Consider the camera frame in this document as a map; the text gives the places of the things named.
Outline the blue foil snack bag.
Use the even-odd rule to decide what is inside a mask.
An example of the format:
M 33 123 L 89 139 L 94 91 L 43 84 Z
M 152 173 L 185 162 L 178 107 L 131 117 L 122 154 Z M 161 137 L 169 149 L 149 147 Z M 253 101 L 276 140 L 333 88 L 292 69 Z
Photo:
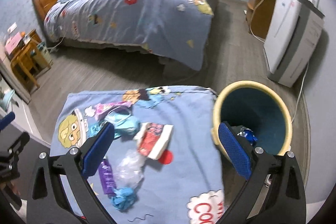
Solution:
M 246 138 L 251 145 L 255 145 L 258 141 L 253 131 L 247 127 L 233 126 L 233 131 L 235 132 L 237 136 Z

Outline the purple spray bottle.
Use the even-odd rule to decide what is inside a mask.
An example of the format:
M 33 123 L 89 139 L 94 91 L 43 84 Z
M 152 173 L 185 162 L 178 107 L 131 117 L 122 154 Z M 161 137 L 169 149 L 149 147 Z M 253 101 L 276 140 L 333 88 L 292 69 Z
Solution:
M 113 177 L 112 167 L 107 159 L 104 157 L 98 167 L 98 174 L 100 176 L 101 186 L 104 194 L 114 196 L 117 188 Z

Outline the clear plastic wrap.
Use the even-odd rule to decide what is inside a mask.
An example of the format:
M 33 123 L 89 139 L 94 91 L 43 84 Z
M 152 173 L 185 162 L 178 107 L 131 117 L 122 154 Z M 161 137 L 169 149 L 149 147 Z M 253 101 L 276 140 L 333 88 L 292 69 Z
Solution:
M 144 178 L 143 166 L 145 161 L 146 157 L 142 156 L 136 149 L 129 149 L 116 167 L 115 178 L 118 188 L 137 188 Z

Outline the light blue mask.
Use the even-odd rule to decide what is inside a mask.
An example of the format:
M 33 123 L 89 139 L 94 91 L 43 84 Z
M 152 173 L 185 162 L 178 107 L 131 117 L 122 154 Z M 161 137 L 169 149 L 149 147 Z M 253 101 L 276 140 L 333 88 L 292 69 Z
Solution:
M 128 109 L 122 108 L 110 111 L 104 121 L 114 126 L 115 139 L 122 136 L 133 136 L 138 133 L 141 127 L 139 119 L 133 116 Z

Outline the pink snack wrapper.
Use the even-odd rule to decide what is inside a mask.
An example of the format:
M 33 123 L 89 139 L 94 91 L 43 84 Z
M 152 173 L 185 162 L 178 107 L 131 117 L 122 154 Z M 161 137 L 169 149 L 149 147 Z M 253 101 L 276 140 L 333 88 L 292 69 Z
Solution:
M 110 102 L 110 103 L 98 103 L 94 107 L 96 109 L 96 113 L 94 115 L 96 121 L 100 121 L 104 119 L 104 117 L 110 112 L 112 109 L 116 107 L 131 107 L 130 101 L 122 101 L 122 102 Z

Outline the blue glove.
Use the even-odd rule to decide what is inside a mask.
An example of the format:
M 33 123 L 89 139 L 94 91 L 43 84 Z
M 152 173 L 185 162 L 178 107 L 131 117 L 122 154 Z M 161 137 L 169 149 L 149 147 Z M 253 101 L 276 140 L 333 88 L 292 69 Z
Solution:
M 135 200 L 135 191 L 130 187 L 125 187 L 115 190 L 111 203 L 117 210 L 125 211 L 135 203 Z

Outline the red white paper bag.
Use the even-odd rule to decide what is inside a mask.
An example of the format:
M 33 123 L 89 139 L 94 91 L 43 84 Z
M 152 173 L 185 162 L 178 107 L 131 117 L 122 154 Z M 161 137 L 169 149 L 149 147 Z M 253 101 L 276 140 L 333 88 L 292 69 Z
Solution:
M 173 128 L 171 124 L 142 123 L 139 132 L 133 137 L 137 151 L 144 157 L 158 160 L 169 144 Z

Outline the wooden stool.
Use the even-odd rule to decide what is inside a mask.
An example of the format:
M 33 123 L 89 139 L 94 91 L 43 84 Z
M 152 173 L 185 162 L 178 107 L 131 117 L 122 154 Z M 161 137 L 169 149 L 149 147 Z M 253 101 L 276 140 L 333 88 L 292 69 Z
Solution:
M 18 51 L 10 62 L 11 70 L 27 91 L 39 89 L 38 75 L 51 64 L 43 57 L 36 42 L 28 42 Z

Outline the blue cartoon cushion cover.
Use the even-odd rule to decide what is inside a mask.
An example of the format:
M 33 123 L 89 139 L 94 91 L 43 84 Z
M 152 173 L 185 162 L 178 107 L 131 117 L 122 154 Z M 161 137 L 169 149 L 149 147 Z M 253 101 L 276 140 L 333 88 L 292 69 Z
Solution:
M 211 136 L 215 99 L 211 89 L 199 86 L 71 93 L 56 122 L 51 155 L 80 147 L 89 127 L 104 121 L 95 120 L 96 104 L 130 101 L 130 108 L 115 109 L 128 109 L 141 124 L 171 124 L 173 134 L 158 160 L 146 157 L 144 178 L 128 210 L 112 205 L 113 196 L 104 194 L 97 171 L 88 183 L 98 200 L 117 223 L 216 223 L 225 207 L 221 156 Z M 116 167 L 126 152 L 137 150 L 134 136 L 114 139 L 106 153 L 115 182 Z

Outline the small green white bin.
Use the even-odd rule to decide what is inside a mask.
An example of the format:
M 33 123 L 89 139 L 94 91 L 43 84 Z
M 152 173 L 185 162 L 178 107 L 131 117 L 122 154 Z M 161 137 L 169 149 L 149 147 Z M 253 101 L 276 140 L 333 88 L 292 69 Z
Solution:
M 37 49 L 41 56 L 38 56 L 36 53 L 33 54 L 33 59 L 35 62 L 42 68 L 45 69 L 47 67 L 46 63 L 48 65 L 52 65 L 52 58 L 49 53 L 49 50 L 46 47 L 45 42 L 41 42 L 37 45 Z

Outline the pink box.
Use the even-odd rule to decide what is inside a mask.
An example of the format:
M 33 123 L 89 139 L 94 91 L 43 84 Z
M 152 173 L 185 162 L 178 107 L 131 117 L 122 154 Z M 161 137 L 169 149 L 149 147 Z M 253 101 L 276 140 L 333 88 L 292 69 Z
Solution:
M 21 40 L 22 34 L 20 32 L 17 32 L 14 36 L 10 37 L 5 44 L 6 53 L 10 55 L 21 42 Z

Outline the wooden bedside table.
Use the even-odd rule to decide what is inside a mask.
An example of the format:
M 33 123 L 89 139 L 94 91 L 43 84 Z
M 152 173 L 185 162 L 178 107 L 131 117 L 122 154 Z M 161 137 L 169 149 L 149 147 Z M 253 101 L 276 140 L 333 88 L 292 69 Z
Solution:
M 33 42 L 35 42 L 37 45 L 39 43 L 42 42 L 40 36 L 37 34 L 36 32 L 36 29 L 33 29 L 30 33 L 26 34 L 25 32 L 20 32 L 22 34 L 22 40 L 21 42 L 18 44 L 18 46 L 15 48 L 15 50 L 13 50 L 13 52 L 8 55 L 6 53 L 6 50 L 5 50 L 5 53 L 7 55 L 7 57 L 9 58 L 9 60 L 12 60 L 13 57 L 30 41 L 32 40 Z

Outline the white air purifier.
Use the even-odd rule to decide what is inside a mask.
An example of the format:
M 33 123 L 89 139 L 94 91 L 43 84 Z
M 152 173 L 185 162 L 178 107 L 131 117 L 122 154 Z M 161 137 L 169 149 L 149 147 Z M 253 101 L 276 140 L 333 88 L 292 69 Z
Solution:
M 318 44 L 324 18 L 309 0 L 276 0 L 264 42 L 268 79 L 294 85 Z

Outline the wooden tv cabinet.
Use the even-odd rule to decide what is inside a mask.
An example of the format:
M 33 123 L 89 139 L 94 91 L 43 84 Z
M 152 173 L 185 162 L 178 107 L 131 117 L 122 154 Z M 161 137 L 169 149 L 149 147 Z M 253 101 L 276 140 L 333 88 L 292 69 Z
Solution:
M 249 33 L 265 39 L 272 20 L 276 0 L 248 0 L 246 21 Z

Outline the blue cartoon bed duvet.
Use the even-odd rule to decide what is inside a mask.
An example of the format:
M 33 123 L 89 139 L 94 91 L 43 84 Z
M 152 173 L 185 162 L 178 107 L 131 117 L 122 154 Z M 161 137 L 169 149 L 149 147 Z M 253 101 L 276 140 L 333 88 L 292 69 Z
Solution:
M 141 47 L 199 71 L 213 16 L 210 0 L 57 0 L 44 29 L 52 42 Z

